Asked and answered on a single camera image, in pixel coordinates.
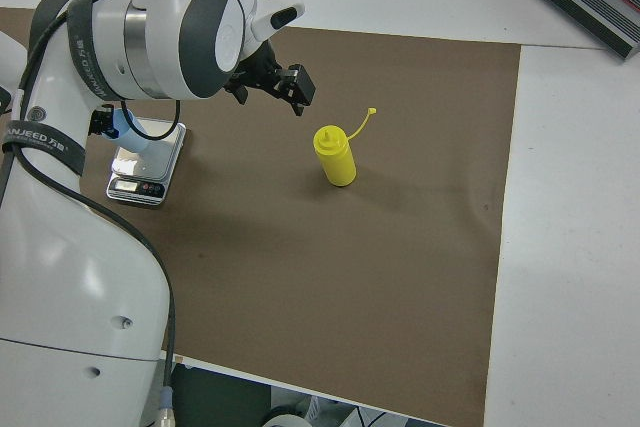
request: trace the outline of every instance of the yellow squeeze bottle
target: yellow squeeze bottle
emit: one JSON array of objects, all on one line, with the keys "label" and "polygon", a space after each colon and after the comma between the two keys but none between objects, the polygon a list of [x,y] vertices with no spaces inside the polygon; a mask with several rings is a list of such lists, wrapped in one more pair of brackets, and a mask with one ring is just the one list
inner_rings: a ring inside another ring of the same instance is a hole
[{"label": "yellow squeeze bottle", "polygon": [[313,148],[322,164],[324,173],[333,185],[344,187],[356,178],[356,164],[353,161],[349,140],[358,135],[367,124],[369,117],[376,113],[373,107],[353,134],[347,137],[344,130],[335,125],[325,125],[313,136]]}]

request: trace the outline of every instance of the digital scale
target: digital scale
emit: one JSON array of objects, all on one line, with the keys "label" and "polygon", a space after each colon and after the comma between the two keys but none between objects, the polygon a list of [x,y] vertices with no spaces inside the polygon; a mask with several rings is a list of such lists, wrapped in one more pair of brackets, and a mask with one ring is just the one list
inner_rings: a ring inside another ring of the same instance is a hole
[{"label": "digital scale", "polygon": [[[164,134],[172,124],[166,120],[138,120],[151,136]],[[160,205],[167,196],[186,131],[184,124],[178,123],[166,139],[150,141],[147,148],[137,154],[118,147],[111,164],[107,197],[136,204]]]}]

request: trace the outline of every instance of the white tabletop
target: white tabletop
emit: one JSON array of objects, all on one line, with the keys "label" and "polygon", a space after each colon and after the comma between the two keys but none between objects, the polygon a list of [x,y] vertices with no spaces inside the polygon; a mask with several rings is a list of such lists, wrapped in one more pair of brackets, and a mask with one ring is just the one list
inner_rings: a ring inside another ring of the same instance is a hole
[{"label": "white tabletop", "polygon": [[574,47],[522,51],[485,425],[637,424],[640,58],[543,0],[305,1],[300,26]]}]

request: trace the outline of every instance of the black wire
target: black wire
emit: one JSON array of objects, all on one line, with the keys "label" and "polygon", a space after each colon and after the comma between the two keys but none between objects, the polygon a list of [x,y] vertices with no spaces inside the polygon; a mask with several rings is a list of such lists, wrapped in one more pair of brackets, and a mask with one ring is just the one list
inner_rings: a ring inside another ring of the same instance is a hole
[{"label": "black wire", "polygon": [[145,134],[135,126],[135,124],[133,123],[133,119],[131,118],[131,113],[129,112],[129,109],[127,109],[127,103],[124,100],[120,101],[120,107],[122,107],[124,120],[127,121],[127,124],[129,125],[131,130],[133,130],[136,134],[138,134],[143,139],[147,139],[147,140],[166,139],[173,133],[174,130],[176,130],[176,126],[178,125],[178,122],[180,122],[180,101],[179,100],[176,100],[176,113],[173,116],[173,123],[171,124],[171,127],[169,127],[169,130],[167,130],[164,134],[158,135],[158,136]]},{"label": "black wire", "polygon": [[[29,104],[28,100],[31,95],[31,88],[33,86],[33,82],[35,81],[37,72],[40,67],[40,62],[44,55],[44,52],[47,48],[49,40],[53,36],[53,34],[63,25],[67,20],[67,12],[63,12],[58,15],[42,32],[38,40],[34,44],[34,47],[29,55],[29,59],[27,60],[27,65],[20,79],[20,84],[18,86],[19,89],[24,91],[24,96],[22,97],[20,104],[20,119],[24,119],[26,108]],[[132,237],[134,237],[138,242],[140,242],[156,259],[160,268],[162,269],[162,273],[164,274],[167,286],[169,288],[169,313],[167,318],[167,356],[165,359],[164,365],[164,378],[163,385],[168,386],[171,385],[171,367],[173,364],[173,354],[175,352],[175,337],[176,337],[176,315],[175,315],[175,301],[173,297],[173,288],[171,286],[171,281],[169,279],[169,274],[166,270],[164,262],[160,257],[160,254],[155,249],[155,247],[149,242],[149,240],[140,232],[136,227],[134,227],[131,223],[129,223],[126,219],[111,211],[107,207],[85,197],[84,195],[69,189],[68,187],[56,182],[52,178],[40,172],[36,167],[34,167],[24,156],[22,152],[22,148],[16,144],[12,145],[12,151],[7,152],[6,155],[11,155],[18,159],[18,162],[22,166],[25,171],[27,171],[32,177],[50,187],[60,194],[66,195],[67,197],[77,200],[82,204],[90,207],[91,209],[99,212],[104,215],[106,218],[119,225],[124,231],[129,233]]]},{"label": "black wire", "polygon": [[362,412],[360,412],[360,406],[356,407],[356,410],[358,411],[358,417],[360,418],[360,423],[362,424],[362,427],[371,427],[373,424],[375,424],[380,417],[382,417],[384,414],[386,414],[386,412],[382,412],[380,415],[378,415],[375,419],[373,419],[369,425],[364,425],[364,419],[362,418]]}]

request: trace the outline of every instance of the brown mat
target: brown mat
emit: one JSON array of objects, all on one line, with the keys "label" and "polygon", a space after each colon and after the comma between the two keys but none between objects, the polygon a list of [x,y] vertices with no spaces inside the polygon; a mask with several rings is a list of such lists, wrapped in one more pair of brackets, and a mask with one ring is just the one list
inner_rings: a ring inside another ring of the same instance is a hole
[{"label": "brown mat", "polygon": [[[27,11],[0,27],[26,39]],[[315,102],[251,92],[187,102],[164,206],[104,196],[113,147],[89,142],[85,193],[133,221],[172,275],[181,354],[452,426],[482,425],[519,47],[287,29]],[[132,104],[171,118],[173,106]],[[352,132],[358,178],[323,177],[311,139]]]}]

